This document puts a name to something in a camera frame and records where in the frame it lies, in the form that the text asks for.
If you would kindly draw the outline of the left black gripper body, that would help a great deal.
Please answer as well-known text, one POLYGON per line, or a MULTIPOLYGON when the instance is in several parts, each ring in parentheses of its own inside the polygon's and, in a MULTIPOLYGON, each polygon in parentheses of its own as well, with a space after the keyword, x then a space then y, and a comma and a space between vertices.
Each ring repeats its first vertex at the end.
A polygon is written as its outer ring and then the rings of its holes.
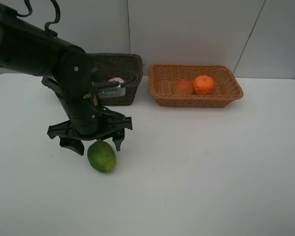
POLYGON ((57 97, 68 121, 51 125, 47 135, 53 139, 69 138, 81 141, 105 140, 124 135, 125 129, 132 130, 132 118, 107 110, 96 108, 90 99, 67 99, 57 97))

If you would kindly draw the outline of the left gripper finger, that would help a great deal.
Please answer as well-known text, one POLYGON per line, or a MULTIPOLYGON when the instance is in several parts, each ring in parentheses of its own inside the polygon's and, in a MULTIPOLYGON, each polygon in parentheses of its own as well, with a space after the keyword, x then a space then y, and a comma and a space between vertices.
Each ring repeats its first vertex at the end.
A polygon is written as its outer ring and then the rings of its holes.
POLYGON ((80 141, 80 140, 60 137, 59 145, 62 148, 66 148, 71 151, 74 151, 75 153, 77 153, 80 156, 84 155, 85 147, 84 147, 82 141, 80 141))
POLYGON ((120 151, 121 150, 121 144, 124 141, 124 138, 125 138, 125 131, 124 131, 124 129, 121 129, 121 130, 119 130, 119 131, 117 131, 117 132, 115 132, 113 134, 112 139, 113 139, 113 142, 114 142, 114 144, 116 146, 116 150, 117 151, 120 151))

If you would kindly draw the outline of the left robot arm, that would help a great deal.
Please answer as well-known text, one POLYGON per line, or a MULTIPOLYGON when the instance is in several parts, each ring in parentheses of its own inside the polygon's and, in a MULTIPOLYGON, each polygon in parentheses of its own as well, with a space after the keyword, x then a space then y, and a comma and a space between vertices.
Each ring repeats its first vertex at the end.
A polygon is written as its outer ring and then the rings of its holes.
POLYGON ((120 150, 132 120, 103 106, 101 98, 122 96, 125 86, 100 80, 93 57, 60 39, 50 22, 40 29, 0 3, 0 67, 48 81, 68 116, 47 131, 50 138, 59 137, 61 147, 83 155, 83 141, 112 138, 120 150))

